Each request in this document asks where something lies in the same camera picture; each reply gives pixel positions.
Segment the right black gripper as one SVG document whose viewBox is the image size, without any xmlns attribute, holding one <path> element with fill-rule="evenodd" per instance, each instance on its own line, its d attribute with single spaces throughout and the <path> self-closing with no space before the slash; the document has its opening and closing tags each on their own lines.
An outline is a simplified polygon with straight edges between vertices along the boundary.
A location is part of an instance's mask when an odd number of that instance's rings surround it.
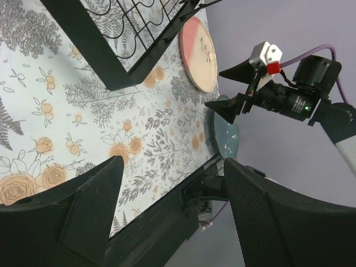
<svg viewBox="0 0 356 267">
<path fill-rule="evenodd" d="M 267 67 L 264 65 L 253 66 L 249 60 L 220 71 L 219 76 L 248 84 L 245 95 L 238 93 L 234 98 L 219 101 L 209 101 L 205 106 L 220 115 L 226 122 L 233 124 L 235 117 L 240 114 L 249 113 L 259 91 L 263 88 L 270 88 L 274 85 L 273 76 L 267 73 Z"/>
</svg>

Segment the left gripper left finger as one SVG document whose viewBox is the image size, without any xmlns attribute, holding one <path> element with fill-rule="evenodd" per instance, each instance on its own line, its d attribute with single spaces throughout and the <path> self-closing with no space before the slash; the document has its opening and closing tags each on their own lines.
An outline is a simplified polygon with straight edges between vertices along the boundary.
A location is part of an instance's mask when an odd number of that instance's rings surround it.
<svg viewBox="0 0 356 267">
<path fill-rule="evenodd" d="M 1 266 L 102 266 L 124 163 L 90 171 L 12 205 L 1 205 Z"/>
</svg>

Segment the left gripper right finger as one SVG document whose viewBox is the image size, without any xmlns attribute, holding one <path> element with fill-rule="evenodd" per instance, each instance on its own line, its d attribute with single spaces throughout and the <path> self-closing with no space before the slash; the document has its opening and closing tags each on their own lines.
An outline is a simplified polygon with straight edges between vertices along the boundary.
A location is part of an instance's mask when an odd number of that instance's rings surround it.
<svg viewBox="0 0 356 267">
<path fill-rule="evenodd" d="M 295 192 L 233 159 L 224 174 L 246 266 L 355 265 L 355 208 Z"/>
</svg>

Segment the pink and cream round plate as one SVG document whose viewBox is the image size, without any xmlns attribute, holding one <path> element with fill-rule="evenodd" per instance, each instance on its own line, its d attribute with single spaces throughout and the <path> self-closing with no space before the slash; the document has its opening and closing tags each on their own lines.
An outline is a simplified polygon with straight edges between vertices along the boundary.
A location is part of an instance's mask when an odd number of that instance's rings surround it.
<svg viewBox="0 0 356 267">
<path fill-rule="evenodd" d="M 196 16 L 179 33 L 180 53 L 185 71 L 194 86 L 212 93 L 217 82 L 217 59 L 210 33 Z"/>
</svg>

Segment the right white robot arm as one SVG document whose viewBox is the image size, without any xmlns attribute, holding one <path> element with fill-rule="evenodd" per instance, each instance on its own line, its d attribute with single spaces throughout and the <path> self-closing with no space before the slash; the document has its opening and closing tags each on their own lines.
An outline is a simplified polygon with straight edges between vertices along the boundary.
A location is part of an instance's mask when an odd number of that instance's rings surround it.
<svg viewBox="0 0 356 267">
<path fill-rule="evenodd" d="M 342 66 L 335 60 L 310 55 L 302 59 L 292 80 L 284 77 L 285 85 L 266 80 L 269 74 L 285 76 L 279 62 L 252 66 L 243 62 L 222 71 L 220 76 L 248 85 L 245 93 L 224 101 L 205 105 L 228 123 L 253 106 L 281 114 L 297 121 L 308 120 L 309 126 L 321 124 L 352 173 L 355 173 L 355 107 L 348 103 L 332 103 L 329 93 L 337 82 Z"/>
</svg>

